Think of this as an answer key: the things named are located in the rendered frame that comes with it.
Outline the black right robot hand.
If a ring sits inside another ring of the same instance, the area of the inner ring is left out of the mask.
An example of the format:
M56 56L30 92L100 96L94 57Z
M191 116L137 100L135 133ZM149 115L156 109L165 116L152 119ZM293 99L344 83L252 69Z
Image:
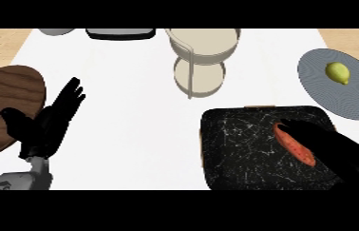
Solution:
M279 129L311 150L342 182L335 190L359 191L359 144L336 131L305 121L282 119Z

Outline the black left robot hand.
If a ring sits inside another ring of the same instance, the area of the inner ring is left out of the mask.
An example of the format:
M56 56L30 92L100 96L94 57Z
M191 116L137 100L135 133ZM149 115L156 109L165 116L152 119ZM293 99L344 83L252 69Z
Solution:
M69 121L85 98L79 80L72 77L57 98L38 116L30 119L14 108L5 107L0 116L5 122L7 134L20 141L19 158L47 159L57 151L69 127Z

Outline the orange sweet potato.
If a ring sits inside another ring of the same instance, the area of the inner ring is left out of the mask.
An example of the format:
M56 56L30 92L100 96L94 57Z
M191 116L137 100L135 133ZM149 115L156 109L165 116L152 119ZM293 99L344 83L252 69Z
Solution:
M316 166L316 159L310 149L292 138L279 128L280 123L273 124L273 134L279 145L289 152L292 157L307 166Z

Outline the black speckled tray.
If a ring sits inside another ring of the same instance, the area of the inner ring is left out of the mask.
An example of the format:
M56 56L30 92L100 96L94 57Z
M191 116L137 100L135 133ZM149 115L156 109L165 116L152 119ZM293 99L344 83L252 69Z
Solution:
M332 130L314 106L215 108L200 119L203 172L212 190L327 190L342 180L321 162L301 163L274 139L273 125L302 120Z

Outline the beige tiered basket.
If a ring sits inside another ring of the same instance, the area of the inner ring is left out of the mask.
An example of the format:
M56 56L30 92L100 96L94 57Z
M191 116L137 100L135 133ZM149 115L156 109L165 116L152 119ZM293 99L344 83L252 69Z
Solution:
M224 61L234 53L240 29L165 29L177 55L174 81L187 98L205 98L220 89Z

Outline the brown wooden cutting board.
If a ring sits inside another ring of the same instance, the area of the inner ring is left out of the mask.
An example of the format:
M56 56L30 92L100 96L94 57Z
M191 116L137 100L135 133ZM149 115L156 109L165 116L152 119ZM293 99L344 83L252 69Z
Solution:
M26 66L0 67L0 111L13 107L35 118L44 99L45 86L38 71Z

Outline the grey round plate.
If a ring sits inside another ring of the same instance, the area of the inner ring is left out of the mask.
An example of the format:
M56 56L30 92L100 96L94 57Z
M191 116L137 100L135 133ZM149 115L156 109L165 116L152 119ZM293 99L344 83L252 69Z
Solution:
M324 74L324 67L332 62L339 62L348 69L345 85ZM301 86L317 104L338 116L359 121L359 60L338 50L316 48L302 54L296 73Z

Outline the yellow-green lemon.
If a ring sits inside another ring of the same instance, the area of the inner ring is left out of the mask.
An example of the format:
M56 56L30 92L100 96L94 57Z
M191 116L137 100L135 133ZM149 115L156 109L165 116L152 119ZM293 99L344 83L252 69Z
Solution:
M324 67L324 74L333 82L342 85L348 83L350 71L342 63L339 62L329 63Z

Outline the grey round object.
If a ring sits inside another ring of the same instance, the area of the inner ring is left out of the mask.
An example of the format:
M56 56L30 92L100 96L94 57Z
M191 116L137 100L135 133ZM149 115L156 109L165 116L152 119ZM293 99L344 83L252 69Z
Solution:
M39 32L48 36L64 35L73 31L73 29L38 29Z

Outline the black and grey appliance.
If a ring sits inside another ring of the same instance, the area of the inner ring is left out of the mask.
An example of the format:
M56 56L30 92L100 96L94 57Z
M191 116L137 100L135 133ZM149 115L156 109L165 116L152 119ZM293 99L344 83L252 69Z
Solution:
M146 40L155 36L155 29L85 29L91 39L128 41Z

